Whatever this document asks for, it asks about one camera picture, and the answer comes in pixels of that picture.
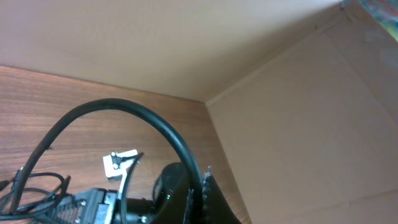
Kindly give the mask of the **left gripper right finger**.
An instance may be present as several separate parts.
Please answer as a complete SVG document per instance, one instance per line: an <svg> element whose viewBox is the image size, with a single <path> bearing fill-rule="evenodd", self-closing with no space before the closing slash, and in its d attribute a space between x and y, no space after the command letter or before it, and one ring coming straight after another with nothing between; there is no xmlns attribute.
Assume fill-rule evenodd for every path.
<svg viewBox="0 0 398 224"><path fill-rule="evenodd" d="M203 176L203 222L207 224L241 224L233 213L214 176L211 166Z"/></svg>

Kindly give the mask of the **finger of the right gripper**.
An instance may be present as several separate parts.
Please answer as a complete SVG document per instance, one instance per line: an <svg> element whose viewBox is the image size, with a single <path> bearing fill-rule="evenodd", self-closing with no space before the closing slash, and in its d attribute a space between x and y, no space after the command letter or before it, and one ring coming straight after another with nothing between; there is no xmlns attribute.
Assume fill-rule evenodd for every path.
<svg viewBox="0 0 398 224"><path fill-rule="evenodd" d="M37 217L37 223L79 224L83 210L82 199L74 196L65 197L54 209Z"/></svg>

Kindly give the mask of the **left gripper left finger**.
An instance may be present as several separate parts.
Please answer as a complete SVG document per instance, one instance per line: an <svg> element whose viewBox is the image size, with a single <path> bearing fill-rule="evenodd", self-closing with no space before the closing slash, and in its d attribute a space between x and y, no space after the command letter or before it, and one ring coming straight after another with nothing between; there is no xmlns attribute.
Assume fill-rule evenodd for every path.
<svg viewBox="0 0 398 224"><path fill-rule="evenodd" d="M191 223L190 183L186 167L181 162L165 166L152 190L155 217L152 223Z"/></svg>

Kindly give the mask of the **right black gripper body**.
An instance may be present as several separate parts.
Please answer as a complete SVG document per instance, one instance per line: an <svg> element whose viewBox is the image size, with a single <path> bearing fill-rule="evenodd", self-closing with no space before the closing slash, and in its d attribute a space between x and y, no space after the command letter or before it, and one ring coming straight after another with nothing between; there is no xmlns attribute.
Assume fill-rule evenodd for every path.
<svg viewBox="0 0 398 224"><path fill-rule="evenodd" d="M116 207L119 202L117 190L91 189L71 196L83 201L81 223L79 224L114 223Z"/></svg>

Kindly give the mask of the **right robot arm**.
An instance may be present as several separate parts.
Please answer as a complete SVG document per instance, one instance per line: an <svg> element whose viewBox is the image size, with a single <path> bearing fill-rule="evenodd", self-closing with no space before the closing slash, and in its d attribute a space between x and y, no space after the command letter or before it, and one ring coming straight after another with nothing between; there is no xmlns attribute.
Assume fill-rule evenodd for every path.
<svg viewBox="0 0 398 224"><path fill-rule="evenodd" d="M127 222L150 223L155 217L151 200L127 199ZM51 211L33 218L32 223L105 224L121 223L121 201L115 190L91 189L67 195Z"/></svg>

